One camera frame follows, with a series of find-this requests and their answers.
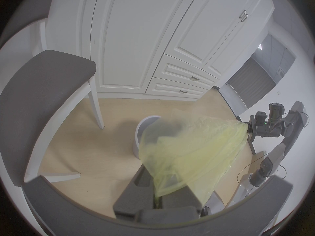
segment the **white trash can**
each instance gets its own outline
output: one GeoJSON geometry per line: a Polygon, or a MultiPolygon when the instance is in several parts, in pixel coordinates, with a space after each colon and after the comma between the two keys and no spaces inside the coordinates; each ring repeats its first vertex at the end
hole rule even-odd
{"type": "Polygon", "coordinates": [[[139,158],[139,143],[140,143],[143,131],[145,130],[146,127],[148,127],[150,124],[154,123],[159,118],[160,118],[160,116],[148,116],[139,122],[139,124],[136,128],[134,144],[132,146],[132,150],[134,152],[134,155],[138,159],[140,159],[139,158]]]}

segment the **white drawer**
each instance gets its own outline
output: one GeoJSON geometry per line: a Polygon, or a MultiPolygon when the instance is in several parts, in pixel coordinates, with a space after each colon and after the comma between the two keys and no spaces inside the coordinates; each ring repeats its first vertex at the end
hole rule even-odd
{"type": "Polygon", "coordinates": [[[153,77],[146,94],[199,99],[207,91],[204,88],[153,77]]]}
{"type": "Polygon", "coordinates": [[[182,82],[208,90],[218,81],[209,73],[166,54],[163,54],[153,77],[182,82]]]}

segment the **light wood floor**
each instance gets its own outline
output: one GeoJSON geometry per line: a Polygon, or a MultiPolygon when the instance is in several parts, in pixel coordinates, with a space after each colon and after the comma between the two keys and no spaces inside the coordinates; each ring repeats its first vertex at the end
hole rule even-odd
{"type": "MultiPolygon", "coordinates": [[[[99,99],[105,128],[98,128],[89,99],[70,113],[51,141],[40,170],[78,171],[81,177],[53,183],[61,192],[100,214],[115,217],[112,205],[141,166],[132,153],[137,124],[150,115],[177,108],[196,114],[235,119],[215,89],[196,102],[148,99],[99,99]]],[[[215,190],[226,204],[237,187],[237,174],[252,160],[249,145],[239,153],[215,190]]]]}

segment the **plastic bag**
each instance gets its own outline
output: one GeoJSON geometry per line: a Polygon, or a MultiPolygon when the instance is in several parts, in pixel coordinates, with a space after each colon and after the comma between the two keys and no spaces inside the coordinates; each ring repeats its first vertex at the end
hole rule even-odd
{"type": "Polygon", "coordinates": [[[247,141],[237,120],[173,111],[143,132],[139,157],[154,179],[155,196],[188,186],[204,205],[247,141]]]}

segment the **door handle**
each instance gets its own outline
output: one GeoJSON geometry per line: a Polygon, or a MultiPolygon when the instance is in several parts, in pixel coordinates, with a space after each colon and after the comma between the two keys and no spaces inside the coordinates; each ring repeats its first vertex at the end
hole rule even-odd
{"type": "Polygon", "coordinates": [[[194,76],[192,76],[191,78],[194,79],[194,80],[196,80],[196,81],[200,80],[200,79],[198,79],[198,78],[195,78],[194,76]]]}
{"type": "Polygon", "coordinates": [[[242,18],[241,22],[244,22],[248,18],[248,14],[245,15],[245,18],[242,18]]]}
{"type": "Polygon", "coordinates": [[[239,16],[239,18],[242,18],[243,16],[246,15],[246,10],[243,10],[242,14],[239,16]]]}

